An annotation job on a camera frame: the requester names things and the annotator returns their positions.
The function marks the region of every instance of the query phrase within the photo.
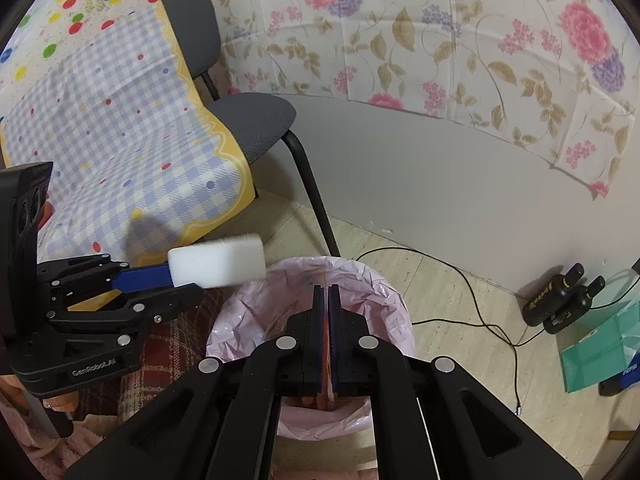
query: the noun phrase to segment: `black metal chair leg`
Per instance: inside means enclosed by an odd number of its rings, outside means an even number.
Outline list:
[[[213,100],[218,101],[220,99],[220,94],[218,93],[216,86],[213,84],[213,81],[211,79],[211,76],[209,75],[209,72],[204,72],[202,74],[202,80],[204,81],[204,84],[206,85],[207,90],[209,90],[211,97],[213,97]]]
[[[311,171],[309,160],[306,158],[305,149],[291,130],[287,130],[287,133],[284,134],[282,140],[289,148],[289,151],[293,156],[293,160],[296,163],[296,167],[300,172],[302,184],[304,184],[306,194],[309,196],[309,200],[311,201],[311,207],[314,209],[314,213],[316,213],[316,218],[320,224],[320,230],[322,231],[322,236],[324,236],[326,246],[329,249],[329,254],[331,254],[331,256],[340,257],[338,244],[335,242],[334,231],[331,229],[329,218],[324,210],[322,197],[320,196],[320,191],[318,191],[318,185],[316,184],[316,179]]]

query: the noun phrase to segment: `trash bag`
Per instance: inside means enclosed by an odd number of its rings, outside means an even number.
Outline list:
[[[311,308],[315,285],[340,287],[342,307],[367,319],[369,332],[414,355],[411,320],[402,296],[363,263],[332,256],[288,258],[267,270],[264,280],[243,285],[222,307],[207,341],[207,356],[232,361],[284,332],[292,314]],[[300,406],[283,398],[278,434],[297,440],[323,440],[372,426],[368,397],[339,399],[332,411]]]

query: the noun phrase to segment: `white eraser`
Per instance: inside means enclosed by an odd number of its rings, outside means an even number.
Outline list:
[[[226,238],[171,249],[169,272],[174,286],[196,283],[202,288],[262,280],[267,270],[258,235]]]

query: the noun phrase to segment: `black cable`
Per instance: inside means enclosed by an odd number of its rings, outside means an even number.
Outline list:
[[[616,301],[612,301],[611,303],[607,303],[606,305],[601,305],[601,306],[592,306],[592,307],[591,307],[591,310],[598,310],[599,308],[606,308],[606,307],[608,307],[608,306],[611,306],[611,305],[613,305],[613,304],[616,304],[617,302],[619,302],[620,300],[622,300],[622,299],[623,299],[623,298],[624,298],[628,293],[630,293],[630,292],[631,292],[631,289],[632,289],[632,288],[634,288],[634,287],[638,284],[638,282],[640,282],[640,276],[638,276],[638,278],[634,281],[634,284],[633,284],[633,285],[631,285],[631,286],[626,290],[626,292],[625,292],[622,296],[620,296]]]
[[[474,300],[474,305],[476,307],[476,313],[478,314],[478,317],[480,319],[480,323],[481,324],[469,323],[469,322],[466,322],[466,321],[457,321],[457,320],[453,320],[453,319],[433,318],[433,319],[425,319],[425,320],[422,320],[422,321],[417,321],[415,323],[412,323],[412,325],[420,325],[420,324],[432,323],[432,322],[445,322],[445,323],[460,324],[460,325],[465,325],[465,326],[473,326],[473,327],[477,327],[477,328],[485,328],[489,332],[491,332],[491,334],[493,334],[499,340],[501,340],[503,343],[507,344],[511,348],[511,350],[513,350],[513,392],[514,392],[515,397],[516,397],[516,413],[519,415],[520,411],[522,409],[522,404],[520,403],[520,395],[518,394],[518,351],[517,351],[517,348],[523,347],[527,343],[533,341],[540,334],[542,334],[544,332],[544,330],[541,330],[536,335],[530,337],[524,343],[514,344],[511,341],[511,339],[509,338],[509,336],[507,336],[506,332],[503,330],[503,328],[501,326],[496,325],[496,324],[492,324],[492,323],[487,323],[484,320],[484,318],[482,317],[482,313],[480,312],[480,307],[478,306],[478,300],[476,300],[476,294],[474,292],[474,289],[471,286],[471,283],[469,283],[469,280],[466,278],[464,273],[459,268],[457,268],[456,266],[453,266],[451,264],[448,264],[447,262],[444,262],[443,260],[435,258],[434,256],[431,256],[430,254],[423,253],[422,251],[418,251],[417,249],[412,249],[412,248],[409,248],[409,247],[380,247],[380,248],[372,249],[370,251],[366,251],[365,253],[362,253],[360,256],[358,256],[356,258],[356,261],[359,262],[361,258],[363,258],[364,256],[367,256],[368,254],[377,253],[378,251],[387,251],[387,250],[391,250],[391,249],[396,249],[396,250],[401,250],[401,251],[409,251],[411,253],[421,254],[422,256],[426,256],[427,258],[430,258],[431,260],[435,260],[437,262],[440,262],[443,265],[446,265],[447,267],[455,270],[460,276],[462,276],[462,279],[465,280],[466,286],[468,286],[469,291],[471,292],[471,297]],[[494,330],[492,330],[492,328],[497,328],[502,333],[502,336],[499,333],[494,332]]]

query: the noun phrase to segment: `silver screw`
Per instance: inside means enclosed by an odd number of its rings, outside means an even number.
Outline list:
[[[362,348],[373,350],[376,346],[378,346],[378,340],[372,335],[364,335],[360,339],[358,339],[358,344]]]
[[[296,339],[290,335],[284,335],[279,337],[276,341],[276,346],[280,350],[291,350],[296,345]]]
[[[438,357],[434,365],[437,370],[444,372],[446,374],[448,374],[449,372],[452,372],[453,369],[456,367],[456,364],[455,362],[453,362],[453,359],[449,359],[448,357]]]
[[[203,374],[211,374],[220,368],[220,363],[213,357],[207,357],[198,363],[198,370]]]

